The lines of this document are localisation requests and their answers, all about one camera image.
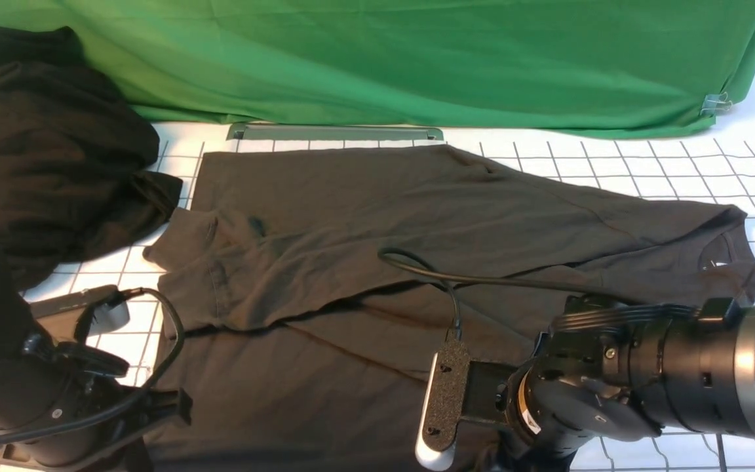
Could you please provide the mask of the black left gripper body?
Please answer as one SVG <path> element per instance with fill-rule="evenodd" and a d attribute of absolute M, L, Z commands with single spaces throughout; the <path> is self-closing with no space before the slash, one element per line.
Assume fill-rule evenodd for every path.
<path fill-rule="evenodd" d="M 123 385 L 126 367 L 0 367 L 0 470 L 152 471 L 144 437 L 191 424 L 183 389 Z"/>

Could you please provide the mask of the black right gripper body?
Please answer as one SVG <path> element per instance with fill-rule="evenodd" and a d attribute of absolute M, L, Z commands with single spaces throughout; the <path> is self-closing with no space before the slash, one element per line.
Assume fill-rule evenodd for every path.
<path fill-rule="evenodd" d="M 661 311 L 570 296 L 524 364 L 470 363 L 459 419 L 499 433 L 494 464 L 509 471 L 567 471 L 594 437 L 658 437 L 662 427 L 637 393 L 659 376 L 633 373 L 632 359 Z"/>

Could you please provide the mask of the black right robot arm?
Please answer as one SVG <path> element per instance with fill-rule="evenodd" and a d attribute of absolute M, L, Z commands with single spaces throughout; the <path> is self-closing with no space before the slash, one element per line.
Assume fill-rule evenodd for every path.
<path fill-rule="evenodd" d="M 566 471 L 596 437 L 669 427 L 755 439 L 755 307 L 570 296 L 523 365 L 470 375 L 461 420 L 501 433 L 509 471 Z"/>

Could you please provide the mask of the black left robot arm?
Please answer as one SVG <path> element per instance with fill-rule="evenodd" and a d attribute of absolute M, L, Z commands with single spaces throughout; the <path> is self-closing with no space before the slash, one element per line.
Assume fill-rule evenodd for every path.
<path fill-rule="evenodd" d="M 130 364 L 87 344 L 113 330 L 128 301 L 162 305 L 176 341 L 147 381 L 122 385 Z M 185 343 L 173 305 L 151 288 L 101 286 L 29 303 L 0 251 L 0 465 L 37 471 L 151 471 L 144 437 L 189 426 L 183 389 L 156 389 Z"/>

